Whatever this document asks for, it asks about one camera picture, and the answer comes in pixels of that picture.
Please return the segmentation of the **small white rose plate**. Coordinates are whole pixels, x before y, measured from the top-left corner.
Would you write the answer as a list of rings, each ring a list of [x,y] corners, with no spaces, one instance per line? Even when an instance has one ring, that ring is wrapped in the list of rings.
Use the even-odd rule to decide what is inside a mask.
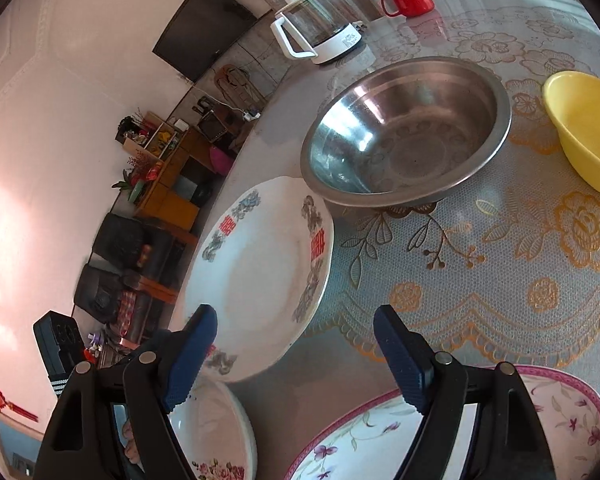
[[[257,445],[242,404],[222,382],[198,376],[169,415],[197,479],[254,479]]]

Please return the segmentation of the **large purple floral plate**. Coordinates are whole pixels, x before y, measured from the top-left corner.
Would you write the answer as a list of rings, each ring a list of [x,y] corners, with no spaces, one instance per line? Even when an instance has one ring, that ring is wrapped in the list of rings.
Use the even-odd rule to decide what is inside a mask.
[[[559,479],[584,479],[600,459],[600,395],[554,368],[519,365]],[[333,422],[289,467],[288,479],[391,479],[422,415],[398,390]]]

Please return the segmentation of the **white plate red characters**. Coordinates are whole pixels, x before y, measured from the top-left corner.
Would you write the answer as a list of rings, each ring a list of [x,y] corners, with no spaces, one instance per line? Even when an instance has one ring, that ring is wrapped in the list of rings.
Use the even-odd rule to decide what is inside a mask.
[[[199,244],[184,288],[186,322],[218,316],[202,372],[241,382],[278,362],[317,311],[334,244],[332,215],[300,178],[277,177],[238,197]]]

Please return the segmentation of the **stainless steel bowl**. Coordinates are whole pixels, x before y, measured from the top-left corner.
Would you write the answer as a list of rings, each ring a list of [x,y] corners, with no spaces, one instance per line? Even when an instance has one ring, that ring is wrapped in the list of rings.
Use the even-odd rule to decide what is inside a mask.
[[[436,202],[500,150],[513,113],[497,76],[428,56],[355,81],[319,112],[300,170],[324,200],[352,208]]]

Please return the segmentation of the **yellow plastic bowl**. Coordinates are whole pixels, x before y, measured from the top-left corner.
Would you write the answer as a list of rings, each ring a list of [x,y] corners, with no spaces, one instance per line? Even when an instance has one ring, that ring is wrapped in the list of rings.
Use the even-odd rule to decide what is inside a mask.
[[[542,98],[568,162],[600,193],[600,78],[564,70],[547,78]]]

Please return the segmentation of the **lace patterned tablecloth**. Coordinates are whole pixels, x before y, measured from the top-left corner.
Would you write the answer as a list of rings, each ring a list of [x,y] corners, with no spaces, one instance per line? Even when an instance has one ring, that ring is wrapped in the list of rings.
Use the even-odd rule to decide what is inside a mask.
[[[600,32],[580,6],[513,4],[379,20],[378,66],[424,55],[475,62],[513,107],[505,144],[430,205],[347,210],[309,331],[336,328],[378,359],[372,317],[390,304],[430,344],[491,361],[566,367],[600,344],[600,193],[572,170],[541,88],[561,70],[600,74]]]

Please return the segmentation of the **orange wooden cabinet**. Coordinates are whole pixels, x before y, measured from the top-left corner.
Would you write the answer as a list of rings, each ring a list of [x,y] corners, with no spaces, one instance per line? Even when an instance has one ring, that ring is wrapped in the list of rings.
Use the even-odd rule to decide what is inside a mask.
[[[160,167],[156,180],[140,194],[133,216],[156,219],[189,231],[199,214],[193,202],[215,177],[210,157],[211,144],[195,127],[183,134],[175,150]]]

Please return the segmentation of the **pink bag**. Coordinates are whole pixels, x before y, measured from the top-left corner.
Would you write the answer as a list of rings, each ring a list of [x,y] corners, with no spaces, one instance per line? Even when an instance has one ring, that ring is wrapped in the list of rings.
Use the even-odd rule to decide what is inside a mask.
[[[212,146],[209,150],[210,162],[213,170],[222,177],[226,177],[234,164],[234,158],[225,152]]]

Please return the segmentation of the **wooden chair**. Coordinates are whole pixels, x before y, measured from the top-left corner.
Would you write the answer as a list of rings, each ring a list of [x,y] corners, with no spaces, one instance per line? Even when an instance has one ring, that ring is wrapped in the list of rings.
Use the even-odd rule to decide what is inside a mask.
[[[232,64],[222,66],[214,76],[215,87],[227,102],[251,115],[261,113],[265,98],[250,81],[249,75]]]

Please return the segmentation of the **white glass electric kettle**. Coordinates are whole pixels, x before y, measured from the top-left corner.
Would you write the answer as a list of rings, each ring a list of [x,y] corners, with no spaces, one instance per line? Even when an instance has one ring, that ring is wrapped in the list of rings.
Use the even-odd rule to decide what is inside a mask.
[[[358,46],[362,35],[326,0],[285,0],[271,30],[283,55],[314,65],[335,61]]]

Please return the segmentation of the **black wall television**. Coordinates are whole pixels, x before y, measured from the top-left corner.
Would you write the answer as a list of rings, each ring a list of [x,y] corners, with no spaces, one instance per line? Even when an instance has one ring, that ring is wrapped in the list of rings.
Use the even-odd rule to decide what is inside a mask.
[[[184,0],[152,53],[197,82],[256,23],[237,0]]]

